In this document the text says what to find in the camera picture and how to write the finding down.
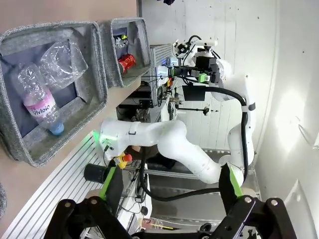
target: red button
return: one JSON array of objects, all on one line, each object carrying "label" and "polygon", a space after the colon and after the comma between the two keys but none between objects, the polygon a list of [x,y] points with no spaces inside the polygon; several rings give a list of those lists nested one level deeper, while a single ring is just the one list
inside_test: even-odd
[{"label": "red button", "polygon": [[130,154],[127,154],[123,157],[123,161],[125,162],[132,162],[133,161],[133,158]]}]

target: metal bolt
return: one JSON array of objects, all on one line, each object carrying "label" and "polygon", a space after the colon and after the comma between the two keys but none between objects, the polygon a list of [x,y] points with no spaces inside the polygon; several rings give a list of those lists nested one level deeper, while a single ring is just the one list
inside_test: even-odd
[{"label": "metal bolt", "polygon": [[251,203],[251,198],[246,197],[246,198],[245,198],[245,202],[246,202],[246,203]]},{"label": "metal bolt", "polygon": [[277,202],[275,199],[273,199],[273,200],[271,200],[271,205],[277,206],[277,205],[278,205],[278,202]]}]

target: pink label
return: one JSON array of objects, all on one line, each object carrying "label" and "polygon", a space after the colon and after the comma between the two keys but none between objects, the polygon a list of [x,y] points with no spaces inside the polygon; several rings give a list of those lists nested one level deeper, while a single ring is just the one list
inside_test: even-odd
[{"label": "pink label", "polygon": [[47,96],[36,105],[27,106],[26,101],[24,101],[24,106],[35,118],[44,118],[51,111],[54,105],[55,100],[51,92],[47,92]]}]

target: gray felt basket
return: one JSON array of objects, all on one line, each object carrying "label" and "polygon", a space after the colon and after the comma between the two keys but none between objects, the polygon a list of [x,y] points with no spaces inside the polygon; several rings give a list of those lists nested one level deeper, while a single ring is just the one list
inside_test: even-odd
[{"label": "gray felt basket", "polygon": [[88,70],[73,84],[75,98],[60,108],[65,128],[60,136],[53,136],[40,126],[21,135],[0,64],[0,139],[13,159],[25,161],[34,167],[45,165],[106,105],[108,94],[100,30],[96,22],[64,21],[23,26],[0,36],[2,58],[66,39],[78,44]]},{"label": "gray felt basket", "polygon": [[2,187],[2,185],[0,183],[0,219],[4,215],[5,208],[6,208],[6,195],[5,195],[5,191]]},{"label": "gray felt basket", "polygon": [[[141,17],[115,18],[99,23],[102,36],[102,52],[106,63],[106,77],[108,87],[127,87],[137,77],[145,74],[151,65],[151,52],[146,30],[145,20]],[[126,73],[121,74],[113,37],[119,29],[126,28],[129,40],[127,53],[135,57],[136,65]]]}]

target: red can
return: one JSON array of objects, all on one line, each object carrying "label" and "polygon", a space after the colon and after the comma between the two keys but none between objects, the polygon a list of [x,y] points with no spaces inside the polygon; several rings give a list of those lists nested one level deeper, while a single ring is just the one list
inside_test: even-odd
[{"label": "red can", "polygon": [[119,67],[120,67],[120,72],[125,73],[127,72],[128,69],[130,69],[132,66],[136,64],[135,58],[131,54],[127,54],[122,56],[119,60]]}]

